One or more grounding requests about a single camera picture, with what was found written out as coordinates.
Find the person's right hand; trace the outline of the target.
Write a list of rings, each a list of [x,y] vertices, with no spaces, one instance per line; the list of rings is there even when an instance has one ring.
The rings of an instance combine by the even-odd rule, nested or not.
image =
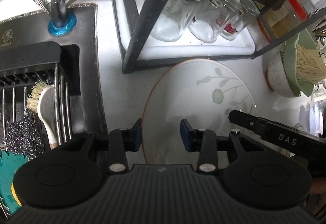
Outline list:
[[[318,178],[312,181],[312,187],[309,191],[310,194],[320,195],[326,193],[326,179]]]

